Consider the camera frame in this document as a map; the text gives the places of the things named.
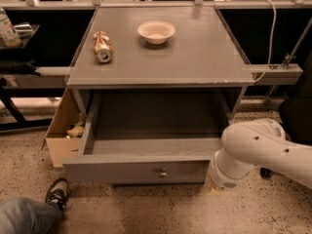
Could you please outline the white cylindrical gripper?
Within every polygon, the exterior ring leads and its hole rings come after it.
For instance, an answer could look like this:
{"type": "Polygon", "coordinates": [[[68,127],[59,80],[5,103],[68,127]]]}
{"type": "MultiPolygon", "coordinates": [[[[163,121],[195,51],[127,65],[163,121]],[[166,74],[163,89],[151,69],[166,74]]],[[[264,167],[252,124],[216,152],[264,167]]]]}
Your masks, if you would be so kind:
{"type": "Polygon", "coordinates": [[[217,151],[209,165],[209,176],[220,189],[233,189],[240,185],[248,174],[248,164],[238,161],[225,151],[217,151]]]}

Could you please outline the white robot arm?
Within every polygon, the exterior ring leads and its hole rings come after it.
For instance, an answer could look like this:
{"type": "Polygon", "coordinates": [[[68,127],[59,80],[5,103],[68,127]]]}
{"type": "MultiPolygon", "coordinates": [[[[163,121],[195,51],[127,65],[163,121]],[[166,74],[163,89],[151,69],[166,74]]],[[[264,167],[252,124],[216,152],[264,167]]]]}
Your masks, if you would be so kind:
{"type": "Polygon", "coordinates": [[[312,188],[312,147],[289,141],[282,126],[271,119],[240,122],[221,135],[209,175],[213,184],[231,189],[241,184],[255,167],[284,175],[312,188]]]}

